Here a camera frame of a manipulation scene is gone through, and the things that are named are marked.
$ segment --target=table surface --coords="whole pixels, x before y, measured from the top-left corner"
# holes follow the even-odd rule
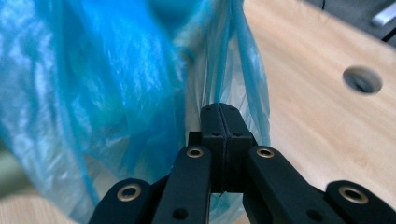
[[[247,0],[268,77],[272,146],[313,186],[347,179],[396,208],[396,50],[297,0]],[[365,66],[377,94],[343,73]],[[38,196],[0,202],[2,223],[70,223]],[[239,218],[236,223],[246,223]]]

